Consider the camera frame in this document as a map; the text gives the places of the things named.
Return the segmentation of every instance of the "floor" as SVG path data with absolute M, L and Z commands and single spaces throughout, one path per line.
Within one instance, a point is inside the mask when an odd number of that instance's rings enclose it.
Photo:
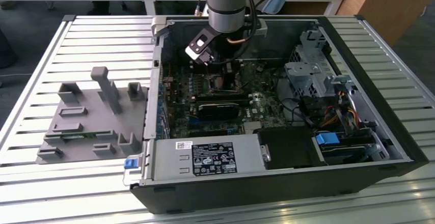
M 167 14 L 179 9 L 175 4 L 169 7 Z M 145 14 L 142 2 L 127 2 L 130 11 L 123 11 L 121 2 L 111 3 L 113 15 Z M 10 115 L 11 109 L 21 96 L 29 78 L 51 42 L 62 18 L 66 14 L 86 15 L 91 10 L 91 2 L 57 2 L 55 10 L 47 10 L 45 2 L 19 3 L 17 9 L 0 10 L 0 29 L 21 57 L 19 62 L 10 68 L 0 69 L 0 126 Z M 430 90 L 435 92 L 435 2 L 428 7 L 425 16 L 420 17 L 394 46 L 413 71 L 421 77 Z

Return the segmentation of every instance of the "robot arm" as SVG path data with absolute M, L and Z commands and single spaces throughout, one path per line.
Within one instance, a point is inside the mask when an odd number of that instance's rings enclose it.
M 186 48 L 186 53 L 190 55 L 193 60 L 195 60 L 199 64 L 223 64 L 238 58 L 247 50 L 247 44 L 241 49 L 239 52 L 234 53 L 233 58 L 226 58 L 226 61 L 218 61 L 221 57 L 227 57 L 229 54 L 225 55 L 214 55 L 214 50 L 211 50 L 211 43 L 219 40 L 219 46 L 222 50 L 227 48 L 225 45 L 237 45 L 242 44 L 247 38 L 242 38 L 238 41 L 233 41 L 231 38 L 243 36 L 243 26 L 246 22 L 245 17 L 245 8 L 247 3 L 250 3 L 251 8 L 259 9 L 262 12 L 269 14 L 277 14 L 281 10 L 286 0 L 207 0 L 209 4 L 209 24 L 202 32 L 198 34 L 189 47 Z M 254 32 L 257 29 L 257 14 L 251 15 L 253 17 L 253 28 L 250 33 L 250 37 L 254 36 Z

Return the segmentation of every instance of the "aluminum table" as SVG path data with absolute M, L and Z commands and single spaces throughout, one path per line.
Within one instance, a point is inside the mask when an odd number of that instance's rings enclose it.
M 0 223 L 416 223 L 435 218 L 435 99 L 370 25 L 330 17 L 432 163 L 357 194 L 174 215 L 147 212 L 123 185 L 123 159 L 34 163 L 65 81 L 94 89 L 94 66 L 118 87 L 149 86 L 150 16 L 78 16 L 61 24 L 0 132 Z M 345 64 L 336 61 L 346 74 Z

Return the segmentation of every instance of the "metal bracket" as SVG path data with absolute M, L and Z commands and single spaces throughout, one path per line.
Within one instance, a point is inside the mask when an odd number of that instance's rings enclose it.
M 161 37 L 165 33 L 169 32 L 166 30 L 167 27 L 167 17 L 159 16 L 153 18 L 151 22 L 151 33 L 155 37 Z

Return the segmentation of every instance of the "yellow wire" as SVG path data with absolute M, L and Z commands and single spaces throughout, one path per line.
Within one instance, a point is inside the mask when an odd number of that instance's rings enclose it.
M 357 113 L 354 110 L 349 109 L 348 111 L 350 111 L 354 115 L 354 123 L 356 123 L 356 126 L 358 126 L 358 118 L 357 118 Z

